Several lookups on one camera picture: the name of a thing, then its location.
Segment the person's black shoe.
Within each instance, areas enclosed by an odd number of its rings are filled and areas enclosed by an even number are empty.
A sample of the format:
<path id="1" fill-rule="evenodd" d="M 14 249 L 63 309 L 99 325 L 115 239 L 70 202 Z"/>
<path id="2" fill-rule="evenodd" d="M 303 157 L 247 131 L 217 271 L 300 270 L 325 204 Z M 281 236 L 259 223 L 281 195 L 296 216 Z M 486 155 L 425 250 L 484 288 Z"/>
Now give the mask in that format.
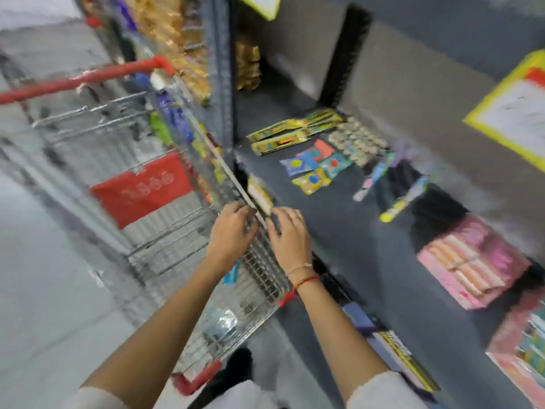
<path id="1" fill-rule="evenodd" d="M 205 409 L 236 385 L 253 380 L 253 366 L 251 350 L 246 346 L 238 348 L 229 356 L 225 367 L 204 386 L 187 409 Z"/>

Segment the small light blue packet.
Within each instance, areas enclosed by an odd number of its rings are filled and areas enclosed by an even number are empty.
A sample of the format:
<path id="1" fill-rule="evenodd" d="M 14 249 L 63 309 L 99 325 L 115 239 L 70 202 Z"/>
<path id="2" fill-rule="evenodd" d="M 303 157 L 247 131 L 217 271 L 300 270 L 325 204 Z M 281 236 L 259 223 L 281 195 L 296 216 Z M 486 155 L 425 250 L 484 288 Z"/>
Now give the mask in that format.
<path id="1" fill-rule="evenodd" d="M 233 267 L 228 271 L 228 273 L 223 277 L 222 282 L 225 285 L 235 285 L 239 275 L 239 269 L 242 265 L 242 261 L 236 261 Z"/>

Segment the red toy packet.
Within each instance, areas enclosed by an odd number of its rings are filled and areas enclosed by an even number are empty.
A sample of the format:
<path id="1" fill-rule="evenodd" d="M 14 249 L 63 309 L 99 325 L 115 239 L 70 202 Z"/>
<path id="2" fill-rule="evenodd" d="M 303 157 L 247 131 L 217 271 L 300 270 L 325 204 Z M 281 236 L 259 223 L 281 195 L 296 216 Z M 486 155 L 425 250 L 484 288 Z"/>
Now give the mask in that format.
<path id="1" fill-rule="evenodd" d="M 313 146 L 296 154 L 296 157 L 303 160 L 306 164 L 319 164 L 323 160 L 331 157 L 335 149 L 321 139 L 317 139 Z"/>

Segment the long white blue packet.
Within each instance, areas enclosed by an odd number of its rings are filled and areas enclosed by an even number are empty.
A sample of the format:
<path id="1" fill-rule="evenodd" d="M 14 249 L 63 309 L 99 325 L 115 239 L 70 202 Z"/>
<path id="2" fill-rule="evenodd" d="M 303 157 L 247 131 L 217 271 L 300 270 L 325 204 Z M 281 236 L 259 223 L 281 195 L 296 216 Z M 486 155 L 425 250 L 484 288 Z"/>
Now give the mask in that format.
<path id="1" fill-rule="evenodd" d="M 378 164 L 373 167 L 371 173 L 365 178 L 361 187 L 354 194 L 353 200 L 355 202 L 363 201 L 376 182 L 378 182 L 383 174 L 391 167 L 396 159 L 396 156 L 397 155 L 395 152 L 389 152 L 378 162 Z"/>

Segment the person's right hand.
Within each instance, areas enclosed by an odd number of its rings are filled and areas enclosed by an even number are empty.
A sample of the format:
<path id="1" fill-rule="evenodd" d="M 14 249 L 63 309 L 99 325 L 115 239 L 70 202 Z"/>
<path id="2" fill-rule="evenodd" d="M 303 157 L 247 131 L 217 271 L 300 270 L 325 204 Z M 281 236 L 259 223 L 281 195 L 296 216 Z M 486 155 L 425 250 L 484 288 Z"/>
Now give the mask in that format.
<path id="1" fill-rule="evenodd" d="M 268 219 L 268 232 L 277 263 L 286 275 L 310 268 L 312 242 L 299 210 L 285 206 L 274 208 Z"/>

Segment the white sleeve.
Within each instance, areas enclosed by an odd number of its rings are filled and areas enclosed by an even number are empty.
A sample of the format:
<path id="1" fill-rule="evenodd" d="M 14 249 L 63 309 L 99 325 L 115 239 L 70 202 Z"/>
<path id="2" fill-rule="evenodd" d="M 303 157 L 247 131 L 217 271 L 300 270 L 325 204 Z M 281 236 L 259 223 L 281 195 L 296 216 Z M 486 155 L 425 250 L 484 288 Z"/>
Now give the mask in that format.
<path id="1" fill-rule="evenodd" d="M 397 372 L 386 371 L 359 386 L 346 409 L 428 409 Z"/>
<path id="2" fill-rule="evenodd" d="M 83 387 L 68 397 L 59 409 L 129 409 L 114 394 L 94 387 Z"/>

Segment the row of golden snack packets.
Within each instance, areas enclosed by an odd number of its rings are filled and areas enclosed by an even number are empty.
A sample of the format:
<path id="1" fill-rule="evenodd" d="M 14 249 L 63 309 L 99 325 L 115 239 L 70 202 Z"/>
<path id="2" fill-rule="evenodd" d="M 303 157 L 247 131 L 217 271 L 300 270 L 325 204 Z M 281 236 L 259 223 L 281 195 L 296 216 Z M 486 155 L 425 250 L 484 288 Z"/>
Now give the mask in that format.
<path id="1" fill-rule="evenodd" d="M 200 0 L 124 0 L 138 31 L 153 40 L 197 102 L 211 100 Z"/>

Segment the blue packets in cart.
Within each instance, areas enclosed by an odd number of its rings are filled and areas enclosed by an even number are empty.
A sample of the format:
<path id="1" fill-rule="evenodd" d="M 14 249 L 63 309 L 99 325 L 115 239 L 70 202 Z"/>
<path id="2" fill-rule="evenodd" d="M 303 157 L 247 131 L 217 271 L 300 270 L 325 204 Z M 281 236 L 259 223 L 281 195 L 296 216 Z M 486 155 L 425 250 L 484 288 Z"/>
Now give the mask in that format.
<path id="1" fill-rule="evenodd" d="M 158 100 L 163 114 L 162 123 L 166 126 L 166 144 L 188 144 L 194 141 L 194 129 L 181 106 L 174 97 L 162 89 L 158 92 Z"/>

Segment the metal shopping cart red trim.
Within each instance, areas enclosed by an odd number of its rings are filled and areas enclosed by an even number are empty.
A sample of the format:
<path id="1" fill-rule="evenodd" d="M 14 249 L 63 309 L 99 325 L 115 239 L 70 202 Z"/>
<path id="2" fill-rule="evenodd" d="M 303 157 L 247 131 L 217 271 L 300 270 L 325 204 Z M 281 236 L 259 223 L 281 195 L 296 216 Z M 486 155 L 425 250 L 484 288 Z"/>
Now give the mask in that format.
<path id="1" fill-rule="evenodd" d="M 189 106 L 161 56 L 0 88 L 0 109 L 29 128 L 0 136 L 6 170 L 61 224 L 99 283 L 136 328 L 188 281 L 204 259 L 217 215 L 255 206 Z M 164 146 L 149 126 L 165 89 L 194 141 Z"/>

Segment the person's right forearm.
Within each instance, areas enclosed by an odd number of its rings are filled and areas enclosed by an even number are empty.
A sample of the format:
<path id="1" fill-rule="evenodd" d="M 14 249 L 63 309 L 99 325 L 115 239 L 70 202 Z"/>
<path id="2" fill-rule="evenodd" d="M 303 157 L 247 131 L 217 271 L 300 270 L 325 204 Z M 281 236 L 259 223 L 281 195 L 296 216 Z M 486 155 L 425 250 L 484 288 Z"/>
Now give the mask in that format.
<path id="1" fill-rule="evenodd" d="M 356 388 L 390 368 L 354 328 L 316 272 L 303 268 L 288 278 L 304 304 L 339 392 L 347 403 Z"/>

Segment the yellow and white card packet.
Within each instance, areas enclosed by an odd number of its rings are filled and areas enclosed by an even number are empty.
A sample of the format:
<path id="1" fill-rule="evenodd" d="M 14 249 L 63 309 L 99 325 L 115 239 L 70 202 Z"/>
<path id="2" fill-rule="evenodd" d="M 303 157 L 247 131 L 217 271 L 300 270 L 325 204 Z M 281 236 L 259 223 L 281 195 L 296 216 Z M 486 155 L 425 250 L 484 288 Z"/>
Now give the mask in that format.
<path id="1" fill-rule="evenodd" d="M 254 174 L 250 174 L 248 177 L 247 193 L 264 216 L 271 216 L 274 208 L 274 197 L 269 193 L 263 181 Z"/>

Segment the teal toy packet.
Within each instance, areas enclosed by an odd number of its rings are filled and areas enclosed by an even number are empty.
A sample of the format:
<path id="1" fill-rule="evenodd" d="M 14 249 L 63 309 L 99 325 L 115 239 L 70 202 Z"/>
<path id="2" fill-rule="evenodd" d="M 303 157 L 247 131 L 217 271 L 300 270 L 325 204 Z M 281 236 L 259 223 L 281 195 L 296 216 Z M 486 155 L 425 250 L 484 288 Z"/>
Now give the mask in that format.
<path id="1" fill-rule="evenodd" d="M 338 152 L 333 152 L 330 157 L 325 158 L 320 162 L 319 167 L 324 171 L 325 175 L 334 180 L 340 172 L 349 167 L 352 162 Z"/>

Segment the stack of pink packets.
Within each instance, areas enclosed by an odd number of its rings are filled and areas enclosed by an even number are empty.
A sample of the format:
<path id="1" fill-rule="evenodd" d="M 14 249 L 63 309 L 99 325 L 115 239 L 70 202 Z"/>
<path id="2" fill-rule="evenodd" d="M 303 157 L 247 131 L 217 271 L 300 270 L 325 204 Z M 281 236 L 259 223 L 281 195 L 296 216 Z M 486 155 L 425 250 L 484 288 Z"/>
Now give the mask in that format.
<path id="1" fill-rule="evenodd" d="M 428 243 L 417 259 L 465 310 L 486 308 L 531 264 L 516 247 L 471 213 Z"/>

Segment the person's white garment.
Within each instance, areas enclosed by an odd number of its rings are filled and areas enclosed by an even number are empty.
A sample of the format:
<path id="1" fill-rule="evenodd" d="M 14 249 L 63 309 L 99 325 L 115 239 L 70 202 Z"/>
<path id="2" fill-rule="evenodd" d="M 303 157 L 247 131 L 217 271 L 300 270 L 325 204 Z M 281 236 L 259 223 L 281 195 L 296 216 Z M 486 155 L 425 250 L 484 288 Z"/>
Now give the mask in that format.
<path id="1" fill-rule="evenodd" d="M 253 381 L 228 389 L 204 409 L 282 409 L 273 392 L 263 390 Z"/>

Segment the long yellow blue packet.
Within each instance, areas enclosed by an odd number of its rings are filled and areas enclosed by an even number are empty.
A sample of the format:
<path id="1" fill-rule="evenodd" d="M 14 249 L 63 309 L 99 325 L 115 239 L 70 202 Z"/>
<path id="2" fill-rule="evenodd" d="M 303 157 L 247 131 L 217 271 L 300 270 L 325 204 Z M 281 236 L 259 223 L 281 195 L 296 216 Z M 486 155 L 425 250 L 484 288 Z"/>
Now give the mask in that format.
<path id="1" fill-rule="evenodd" d="M 379 220 L 383 223 L 391 222 L 395 217 L 399 215 L 406 207 L 408 207 L 414 200 L 422 196 L 430 181 L 430 175 L 422 175 L 408 190 L 408 192 L 396 199 L 395 203 L 384 213 L 379 216 Z"/>

